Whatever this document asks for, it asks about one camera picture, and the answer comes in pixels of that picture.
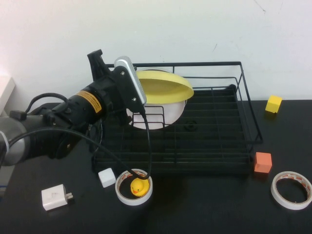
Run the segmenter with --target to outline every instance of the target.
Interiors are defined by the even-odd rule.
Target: yellow block
[[[267,106],[265,108],[266,111],[277,113],[279,106],[281,105],[282,98],[277,96],[270,96]]]

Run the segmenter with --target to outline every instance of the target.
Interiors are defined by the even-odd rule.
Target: yellow rubber duck
[[[150,187],[148,179],[135,178],[130,185],[131,192],[134,196],[144,196]]]

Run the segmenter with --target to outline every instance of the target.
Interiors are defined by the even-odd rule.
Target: yellow bowl
[[[194,95],[188,80],[176,74],[163,71],[139,71],[136,74],[148,104],[180,102]]]

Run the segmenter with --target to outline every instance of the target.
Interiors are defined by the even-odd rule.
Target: power plug
[[[67,200],[72,199],[72,193],[66,193],[63,184],[41,191],[42,204],[46,211],[67,205]]]

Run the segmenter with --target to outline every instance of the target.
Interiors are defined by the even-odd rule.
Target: black table
[[[295,171],[312,181],[312,100],[283,101],[275,119],[253,101],[264,137],[255,147],[272,154],[266,180],[239,176],[153,177],[152,198],[122,204],[91,172],[81,142],[65,159],[39,157],[16,166],[0,202],[1,233],[302,233],[311,232],[312,205],[291,211],[272,198],[273,177]],[[64,184],[75,203],[46,212],[41,190]]]

